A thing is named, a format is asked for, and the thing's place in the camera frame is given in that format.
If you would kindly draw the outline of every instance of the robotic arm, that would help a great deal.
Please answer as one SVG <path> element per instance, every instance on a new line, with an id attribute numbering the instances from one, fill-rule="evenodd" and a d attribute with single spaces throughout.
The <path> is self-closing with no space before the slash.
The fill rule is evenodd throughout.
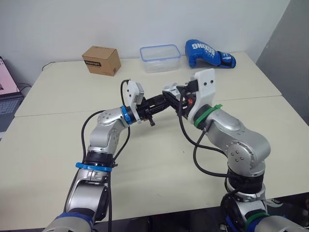
<path id="1" fill-rule="evenodd" d="M 217 176 L 226 177 L 228 193 L 221 207 L 228 231 L 306 231 L 283 217 L 267 214 L 262 201 L 265 199 L 263 176 L 270 145 L 264 136 L 247 129 L 238 119 L 221 110 L 221 105 L 211 106 L 215 94 L 213 69 L 195 73 L 186 86 L 176 83 L 165 86 L 162 95 L 146 100 L 143 94 L 139 83 L 129 81 L 129 106 L 100 113 L 90 135 L 87 155 L 82 163 L 76 164 L 79 169 L 64 212 L 43 232 L 91 232 L 93 223 L 102 220 L 107 208 L 111 207 L 110 174 L 116 166 L 114 154 L 121 131 L 142 120 L 149 120 L 153 126 L 152 115 L 169 106 L 175 109 L 181 125 L 184 117 L 203 130 L 211 143 L 227 156 L 227 174 Z M 196 148 L 205 147 L 188 139 Z"/>

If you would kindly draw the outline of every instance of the laptop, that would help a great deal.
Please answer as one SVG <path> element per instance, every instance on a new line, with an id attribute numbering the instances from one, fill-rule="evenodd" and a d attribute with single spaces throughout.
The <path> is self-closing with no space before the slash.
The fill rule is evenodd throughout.
<path id="1" fill-rule="evenodd" d="M 8 129 L 23 99 L 23 94 L 0 57 L 0 135 Z"/>

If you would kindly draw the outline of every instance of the laptop screen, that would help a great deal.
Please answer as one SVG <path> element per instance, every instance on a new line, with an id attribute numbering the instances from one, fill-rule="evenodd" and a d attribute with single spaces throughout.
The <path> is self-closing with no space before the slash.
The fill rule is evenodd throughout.
<path id="1" fill-rule="evenodd" d="M 0 96 L 12 93 L 19 93 L 19 89 L 0 57 Z"/>

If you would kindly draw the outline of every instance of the laptop keyboard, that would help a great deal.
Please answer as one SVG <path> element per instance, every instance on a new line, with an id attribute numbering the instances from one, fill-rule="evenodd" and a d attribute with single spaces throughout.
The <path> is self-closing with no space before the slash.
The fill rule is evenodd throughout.
<path id="1" fill-rule="evenodd" d="M 0 115 L 10 114 L 16 108 L 19 99 L 12 101 L 2 101 L 0 102 Z"/>

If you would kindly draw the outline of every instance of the container lid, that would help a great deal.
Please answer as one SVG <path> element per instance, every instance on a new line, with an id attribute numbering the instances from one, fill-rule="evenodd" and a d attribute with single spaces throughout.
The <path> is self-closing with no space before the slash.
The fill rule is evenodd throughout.
<path id="1" fill-rule="evenodd" d="M 180 52 L 176 45 L 167 44 L 140 48 L 141 59 L 145 62 L 180 58 Z"/>

